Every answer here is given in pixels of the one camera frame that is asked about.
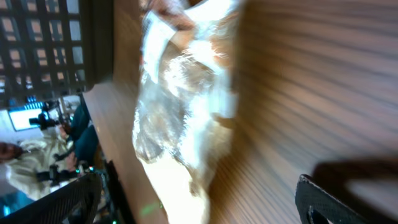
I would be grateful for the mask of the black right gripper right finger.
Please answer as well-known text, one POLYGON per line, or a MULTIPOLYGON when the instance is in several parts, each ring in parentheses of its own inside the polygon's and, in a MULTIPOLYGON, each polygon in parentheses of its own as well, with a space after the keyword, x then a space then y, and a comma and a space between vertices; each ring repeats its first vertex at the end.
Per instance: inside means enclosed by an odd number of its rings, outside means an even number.
POLYGON ((376 223, 379 214, 348 194, 339 194, 302 174, 295 189, 302 223, 376 223))

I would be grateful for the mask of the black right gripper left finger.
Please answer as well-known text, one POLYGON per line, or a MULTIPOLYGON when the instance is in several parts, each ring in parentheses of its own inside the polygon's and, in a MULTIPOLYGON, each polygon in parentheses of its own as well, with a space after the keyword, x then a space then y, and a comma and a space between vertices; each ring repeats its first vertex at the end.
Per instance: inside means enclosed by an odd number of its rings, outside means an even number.
POLYGON ((102 190, 98 174, 86 174, 34 203, 4 217, 1 223, 62 223, 80 208, 73 223, 93 223, 102 190))

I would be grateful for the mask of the dried mushroom pouch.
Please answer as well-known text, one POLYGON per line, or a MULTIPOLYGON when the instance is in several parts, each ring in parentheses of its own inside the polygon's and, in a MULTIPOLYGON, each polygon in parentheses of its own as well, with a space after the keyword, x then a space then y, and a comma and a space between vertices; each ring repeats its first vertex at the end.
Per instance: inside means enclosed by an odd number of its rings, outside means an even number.
POLYGON ((208 223, 208 189, 229 153, 241 2, 141 1, 132 143, 169 223, 208 223))

